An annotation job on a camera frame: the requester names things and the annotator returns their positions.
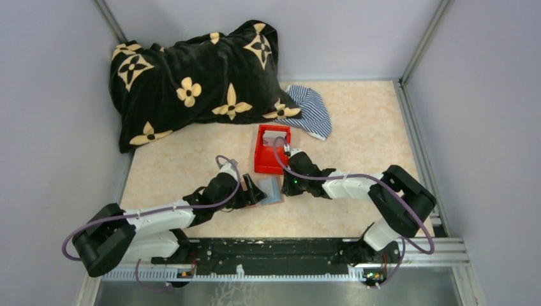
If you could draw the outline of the red plastic bin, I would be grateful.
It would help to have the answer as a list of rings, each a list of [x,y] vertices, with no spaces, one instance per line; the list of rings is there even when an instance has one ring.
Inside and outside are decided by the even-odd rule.
[[[277,126],[269,124],[260,124],[258,127],[258,133],[256,137],[256,145],[254,152],[254,171],[255,173],[269,174],[269,175],[282,175],[283,168],[278,163],[274,155],[274,146],[264,147],[262,145],[262,135],[266,130],[286,131],[287,137],[285,142],[289,144],[291,142],[291,132],[288,126]]]

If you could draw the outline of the pink leather card holder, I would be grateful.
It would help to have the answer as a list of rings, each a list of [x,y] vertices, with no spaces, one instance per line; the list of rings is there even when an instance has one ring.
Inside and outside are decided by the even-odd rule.
[[[281,193],[281,185],[275,176],[265,177],[247,183],[248,198],[250,205],[274,205],[284,201]]]

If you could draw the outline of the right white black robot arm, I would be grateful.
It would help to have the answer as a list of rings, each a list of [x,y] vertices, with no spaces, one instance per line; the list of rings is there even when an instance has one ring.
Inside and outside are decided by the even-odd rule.
[[[282,163],[286,196],[309,193],[328,200],[371,201],[381,218],[361,236],[361,258],[377,262],[385,247],[398,238],[413,238],[418,231],[429,232],[424,222],[436,205],[436,198],[405,169],[392,164],[381,174],[348,173],[335,168],[319,169],[306,152],[285,149]]]

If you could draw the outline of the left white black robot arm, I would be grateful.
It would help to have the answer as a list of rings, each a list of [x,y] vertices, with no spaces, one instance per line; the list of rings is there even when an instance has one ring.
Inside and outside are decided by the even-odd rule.
[[[248,174],[239,175],[235,163],[226,162],[206,186],[172,204],[146,210],[104,206],[71,242],[91,277],[125,263],[190,264],[197,255],[186,229],[210,221],[220,210],[250,207],[266,197]]]

